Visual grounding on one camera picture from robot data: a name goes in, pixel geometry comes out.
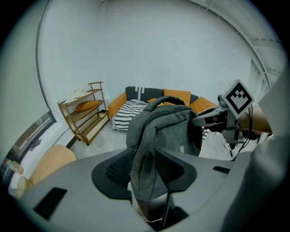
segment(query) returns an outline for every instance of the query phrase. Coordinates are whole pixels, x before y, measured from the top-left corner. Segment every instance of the backpack strap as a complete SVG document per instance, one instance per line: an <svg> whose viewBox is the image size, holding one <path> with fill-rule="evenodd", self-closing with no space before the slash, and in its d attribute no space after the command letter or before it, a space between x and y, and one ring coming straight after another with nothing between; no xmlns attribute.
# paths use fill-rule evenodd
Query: backpack strap
<svg viewBox="0 0 290 232"><path fill-rule="evenodd" d="M185 105L184 101L180 100L178 97L164 96L157 98L155 101L150 102L145 106L144 111L152 112L160 103L169 102L175 105Z"/></svg>

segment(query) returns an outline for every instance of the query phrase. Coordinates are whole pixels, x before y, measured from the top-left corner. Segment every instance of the cable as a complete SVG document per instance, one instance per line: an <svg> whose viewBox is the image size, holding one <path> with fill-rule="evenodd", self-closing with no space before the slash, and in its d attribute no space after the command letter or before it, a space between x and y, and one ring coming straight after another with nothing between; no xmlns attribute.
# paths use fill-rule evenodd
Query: cable
<svg viewBox="0 0 290 232"><path fill-rule="evenodd" d="M168 216L168 211L169 211L169 201L170 201L170 189L167 188L167 197L166 197L166 204L163 212L163 217L161 219L161 222L159 224L159 230L163 230L166 224L167 216Z"/></svg>
<svg viewBox="0 0 290 232"><path fill-rule="evenodd" d="M248 113L249 113L249 120L250 120L250 124L249 124L249 132L248 132L248 135L247 135L247 137L246 137L245 142L243 143L243 145L242 145L241 148L239 149L237 155L240 154L241 150L242 150L243 148L245 148L245 147L249 144L249 142L250 142L250 140L249 140L249 135L250 135L250 133L251 133L251 131L252 131L252 123L253 123L253 105L251 105L251 108L248 109Z"/></svg>

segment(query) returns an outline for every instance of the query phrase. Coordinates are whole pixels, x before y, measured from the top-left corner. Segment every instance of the black and white striped blanket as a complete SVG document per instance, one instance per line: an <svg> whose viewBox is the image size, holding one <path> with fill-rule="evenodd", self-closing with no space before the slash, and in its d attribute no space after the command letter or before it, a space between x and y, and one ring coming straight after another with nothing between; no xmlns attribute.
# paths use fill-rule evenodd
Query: black and white striped blanket
<svg viewBox="0 0 290 232"><path fill-rule="evenodd" d="M132 118L142 112L146 105L146 102L135 99L127 101L113 117L113 128L127 131Z"/></svg>

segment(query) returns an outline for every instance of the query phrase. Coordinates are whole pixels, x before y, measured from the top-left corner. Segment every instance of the robotic arm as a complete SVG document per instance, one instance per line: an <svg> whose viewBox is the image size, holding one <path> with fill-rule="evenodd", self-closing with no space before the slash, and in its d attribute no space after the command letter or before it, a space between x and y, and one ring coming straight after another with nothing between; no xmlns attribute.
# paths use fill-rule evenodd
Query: robotic arm
<svg viewBox="0 0 290 232"><path fill-rule="evenodd" d="M248 110L254 98L239 80L218 95L218 105L198 114L193 119L194 126L211 127L211 130L222 133L229 144L243 143L243 135L238 126L238 119Z"/></svg>

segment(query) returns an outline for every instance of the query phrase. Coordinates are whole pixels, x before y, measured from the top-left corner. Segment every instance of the white wall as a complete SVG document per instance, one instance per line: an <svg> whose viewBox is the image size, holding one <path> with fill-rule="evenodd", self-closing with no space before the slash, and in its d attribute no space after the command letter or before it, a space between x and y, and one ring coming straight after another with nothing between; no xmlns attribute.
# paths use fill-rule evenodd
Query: white wall
<svg viewBox="0 0 290 232"><path fill-rule="evenodd" d="M101 5L102 80L110 102L126 86L188 90L217 103L232 80L245 84L253 52L236 30L185 0Z"/></svg>
<svg viewBox="0 0 290 232"><path fill-rule="evenodd" d="M248 88L249 92L252 94L253 98L255 101L258 101L258 95L259 95L259 90L262 85L263 81L263 73L260 73L253 63L251 62L251 68L250 68L250 75L248 79L248 83L246 87Z"/></svg>
<svg viewBox="0 0 290 232"><path fill-rule="evenodd" d="M99 77L98 8L100 0L50 0L39 38L39 69L45 96L57 122L62 123L56 144L66 145L68 129L58 102L78 88L90 89Z"/></svg>

